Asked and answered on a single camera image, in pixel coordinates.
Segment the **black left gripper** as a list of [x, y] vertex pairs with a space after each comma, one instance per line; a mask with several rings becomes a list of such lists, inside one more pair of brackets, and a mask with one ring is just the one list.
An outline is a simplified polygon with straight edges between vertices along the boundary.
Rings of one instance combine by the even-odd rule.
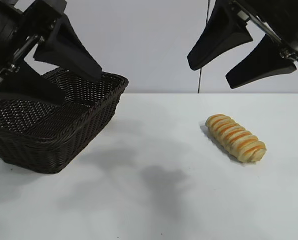
[[83, 46], [64, 0], [36, 0], [25, 11], [0, 0], [0, 99], [62, 105], [65, 93], [24, 60], [35, 45], [36, 61], [58, 66], [87, 81], [99, 81], [102, 67]]

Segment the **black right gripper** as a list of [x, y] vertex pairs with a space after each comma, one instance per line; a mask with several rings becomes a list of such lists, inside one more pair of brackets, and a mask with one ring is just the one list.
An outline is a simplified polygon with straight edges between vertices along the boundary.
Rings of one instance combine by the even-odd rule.
[[[298, 0], [238, 0], [268, 33], [274, 34], [282, 46], [297, 55]], [[230, 0], [217, 0], [201, 36], [187, 55], [189, 66], [198, 70], [219, 55], [253, 41], [246, 22], [238, 16], [239, 9]], [[231, 89], [271, 76], [291, 74], [297, 68], [282, 58], [278, 45], [265, 35], [240, 63], [226, 74]]]

